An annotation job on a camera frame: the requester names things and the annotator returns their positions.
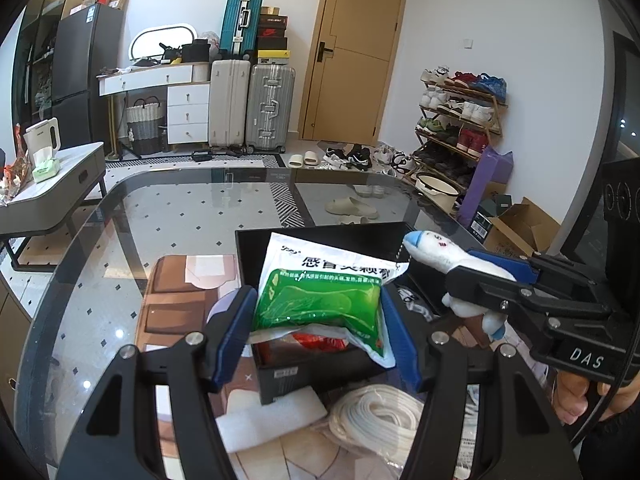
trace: gray refrigerator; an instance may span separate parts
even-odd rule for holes
[[[95,4],[60,21],[51,100],[62,148],[101,141],[109,151],[108,99],[100,97],[96,76],[117,66],[123,16]]]

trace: teal suitcase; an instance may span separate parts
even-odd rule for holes
[[[249,59],[255,51],[262,0],[227,0],[220,34],[223,59]]]

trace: coiled cable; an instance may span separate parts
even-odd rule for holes
[[[329,430],[340,441],[369,449],[404,466],[424,404],[387,384],[371,384],[344,395],[331,408]]]

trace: green tissue package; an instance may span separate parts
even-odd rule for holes
[[[274,233],[260,276],[250,342],[296,331],[343,338],[391,368],[396,361],[380,287],[407,267]]]

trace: metal bolt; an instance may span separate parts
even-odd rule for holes
[[[444,345],[449,342],[449,335],[446,332],[434,332],[431,339],[436,345]]]
[[[500,345],[500,353],[505,357],[513,357],[516,355],[515,346],[505,343],[504,345]]]
[[[204,341],[204,334],[202,332],[191,332],[184,338],[189,346],[199,345]]]
[[[118,353],[123,359],[129,359],[136,354],[136,347],[134,345],[124,345]]]

